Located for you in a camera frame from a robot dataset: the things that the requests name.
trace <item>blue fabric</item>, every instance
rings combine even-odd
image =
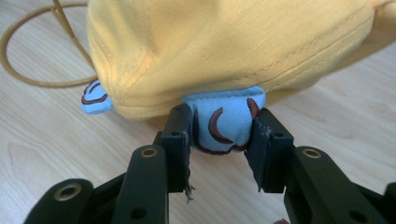
[[[193,146],[205,153],[224,155],[247,149],[252,121],[264,107],[265,92],[253,86],[188,95],[183,101],[193,113]]]
[[[98,79],[90,83],[81,97],[81,109],[86,114],[100,114],[113,108],[110,98]]]

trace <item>brown crescent pattern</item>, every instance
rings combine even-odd
[[[106,99],[107,99],[107,94],[103,95],[103,96],[102,96],[101,98],[99,98],[99,99],[90,100],[90,101],[85,100],[85,97],[82,96],[82,97],[81,97],[81,102],[82,102],[84,105],[93,105],[93,104],[97,104],[97,103],[102,103],[102,102],[105,101]]]
[[[257,116],[259,115],[260,109],[257,106],[256,102],[251,98],[247,98],[247,107],[250,110],[252,120],[257,118]],[[232,144],[233,141],[230,140],[229,138],[223,136],[221,133],[219,133],[219,130],[217,127],[217,121],[222,113],[223,113],[223,108],[221,107],[218,110],[216,110],[210,117],[209,125],[208,125],[209,133],[219,143]],[[248,145],[250,144],[250,140],[248,140],[244,145],[242,145],[242,146],[233,145],[227,151],[213,151],[209,148],[203,147],[199,141],[198,109],[195,109],[195,111],[194,111],[194,116],[193,116],[193,121],[192,121],[192,138],[193,138],[194,144],[198,150],[203,151],[204,153],[207,153],[210,155],[226,155],[226,154],[229,154],[231,152],[231,150],[244,151],[244,150],[248,149]]]

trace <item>screw hole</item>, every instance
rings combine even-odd
[[[146,209],[144,208],[136,208],[132,211],[131,213],[131,218],[132,219],[142,219],[143,217],[146,216]]]
[[[70,200],[81,192],[81,185],[78,183],[72,183],[58,189],[53,196],[56,201],[64,202]]]
[[[368,222],[367,217],[358,211],[349,211],[348,213],[349,213],[349,216],[352,217],[353,220],[355,220],[359,223],[367,223]]]
[[[69,188],[67,188],[67,189],[62,190],[61,196],[62,196],[62,197],[69,197],[69,196],[72,195],[74,192],[76,192],[76,188],[69,187]]]
[[[141,155],[142,157],[148,158],[148,157],[156,156],[157,153],[158,153],[158,151],[157,151],[157,149],[155,149],[155,148],[145,148],[145,149],[143,149],[143,150],[140,152],[140,155]]]
[[[306,157],[312,158],[312,159],[319,159],[321,157],[321,154],[313,149],[304,149],[303,154]]]

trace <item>tan cord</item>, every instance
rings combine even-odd
[[[27,14],[25,17],[21,18],[20,20],[16,21],[13,25],[11,25],[6,30],[2,39],[0,40],[0,62],[1,62],[1,64],[15,78],[17,78],[23,82],[29,83],[31,85],[36,85],[36,86],[40,86],[40,87],[47,87],[47,88],[75,87],[75,86],[78,86],[81,84],[89,83],[89,82],[97,79],[97,76],[92,76],[92,77],[86,77],[86,78],[82,78],[79,80],[66,81],[66,82],[46,82],[46,81],[34,80],[29,77],[25,77],[25,76],[21,75],[10,64],[8,57],[7,57],[7,44],[8,44],[9,39],[12,37],[12,35],[18,30],[18,28],[20,28],[22,25],[24,25],[26,22],[28,22],[32,18],[35,18],[43,13],[51,11],[54,14],[55,18],[60,22],[62,27],[66,30],[68,35],[71,37],[74,44],[77,46],[77,48],[82,53],[84,58],[87,60],[87,62],[93,68],[93,63],[92,63],[90,55],[81,46],[79,41],[76,39],[74,32],[70,26],[70,23],[68,22],[65,14],[64,14],[64,11],[63,11],[63,9],[65,7],[85,7],[85,6],[87,6],[87,3],[70,3],[70,4],[61,5],[61,4],[59,4],[58,0],[53,0],[53,2],[55,4],[55,6],[39,8],[39,9]]]

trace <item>metal screw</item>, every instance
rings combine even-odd
[[[303,154],[306,157],[309,157],[312,159],[319,159],[321,157],[321,154],[318,151],[315,151],[314,149],[310,149],[310,148],[304,149]]]
[[[53,195],[54,199],[59,202],[70,200],[81,192],[81,185],[79,183],[71,183],[58,189]]]
[[[157,154],[158,150],[152,147],[145,148],[140,152],[140,155],[145,158],[154,157]]]

